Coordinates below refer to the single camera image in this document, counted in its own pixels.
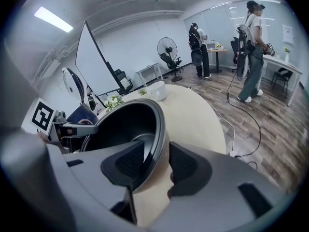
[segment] green plant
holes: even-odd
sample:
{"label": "green plant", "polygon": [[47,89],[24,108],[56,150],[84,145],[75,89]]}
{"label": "green plant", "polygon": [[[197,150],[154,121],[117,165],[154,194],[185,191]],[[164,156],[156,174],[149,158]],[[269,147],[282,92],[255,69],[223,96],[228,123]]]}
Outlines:
{"label": "green plant", "polygon": [[146,89],[145,89],[144,87],[141,88],[141,89],[139,90],[139,94],[140,94],[140,96],[142,96],[142,95],[144,95],[144,94],[147,94]]}
{"label": "green plant", "polygon": [[104,102],[107,108],[106,112],[108,113],[110,110],[112,110],[116,106],[119,106],[122,103],[124,103],[124,101],[120,96],[118,95],[113,95],[112,97],[108,96],[107,100]]}

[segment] jeans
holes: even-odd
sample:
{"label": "jeans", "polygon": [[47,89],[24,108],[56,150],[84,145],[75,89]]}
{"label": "jeans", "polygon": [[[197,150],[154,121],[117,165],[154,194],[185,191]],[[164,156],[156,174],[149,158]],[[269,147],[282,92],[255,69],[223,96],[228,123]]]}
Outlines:
{"label": "jeans", "polygon": [[[203,69],[204,69],[204,77],[208,77],[209,73],[209,59],[206,45],[202,44],[201,46],[202,56],[203,56]],[[197,75],[198,77],[202,76],[202,65],[197,66]]]}
{"label": "jeans", "polygon": [[242,91],[238,98],[242,101],[246,100],[249,96],[255,97],[258,89],[257,84],[261,78],[263,67],[263,50],[259,46],[255,46],[255,50],[249,54],[250,73],[243,85]]}

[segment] white cable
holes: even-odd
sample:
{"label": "white cable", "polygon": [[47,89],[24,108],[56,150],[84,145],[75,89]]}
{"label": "white cable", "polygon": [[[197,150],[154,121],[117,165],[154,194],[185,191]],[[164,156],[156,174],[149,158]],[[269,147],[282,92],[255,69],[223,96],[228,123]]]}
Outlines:
{"label": "white cable", "polygon": [[232,126],[230,122],[226,121],[226,120],[221,116],[221,114],[217,111],[217,109],[215,109],[215,108],[213,107],[213,105],[211,105],[210,102],[208,102],[208,104],[209,104],[210,106],[212,106],[212,108],[218,113],[218,115],[221,117],[221,119],[223,119],[226,123],[228,123],[228,124],[233,128],[233,130],[234,130],[234,137],[233,137],[233,144],[232,144],[232,151],[233,151],[233,150],[234,150],[234,140],[235,140],[235,128],[234,128],[234,126]]}

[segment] wooden floor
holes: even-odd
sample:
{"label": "wooden floor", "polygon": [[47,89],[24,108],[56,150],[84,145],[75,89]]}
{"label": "wooden floor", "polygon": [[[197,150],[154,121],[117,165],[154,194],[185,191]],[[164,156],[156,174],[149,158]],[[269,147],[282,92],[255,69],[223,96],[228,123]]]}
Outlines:
{"label": "wooden floor", "polygon": [[[232,107],[226,99],[226,91],[233,78],[230,70],[223,69],[220,74],[212,74],[212,81],[203,81],[197,77],[195,66],[184,68],[180,76],[183,79],[172,83],[192,90],[209,101],[224,119],[235,128],[234,150],[240,155],[251,153],[259,142],[259,129],[255,121],[245,112]],[[165,83],[171,84],[172,75],[167,75]],[[309,101],[301,87],[298,87],[293,103],[288,107],[281,86],[271,90],[268,80],[262,80],[262,97],[254,98],[251,103],[237,100],[243,81],[234,78],[229,90],[230,102],[249,112],[261,127],[261,144],[258,150],[242,160],[255,161],[258,172],[271,182],[291,193],[307,174],[309,165]],[[233,129],[219,116],[225,134],[227,152],[232,150]]]}

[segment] baseball cap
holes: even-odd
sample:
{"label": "baseball cap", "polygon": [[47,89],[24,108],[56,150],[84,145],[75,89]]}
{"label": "baseball cap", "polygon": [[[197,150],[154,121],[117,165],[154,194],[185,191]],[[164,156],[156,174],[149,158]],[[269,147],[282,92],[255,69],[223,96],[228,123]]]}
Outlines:
{"label": "baseball cap", "polygon": [[258,4],[256,1],[252,0],[252,1],[247,2],[247,8],[251,8],[251,7],[255,6],[255,5],[259,6],[262,10],[265,9],[264,5]]}

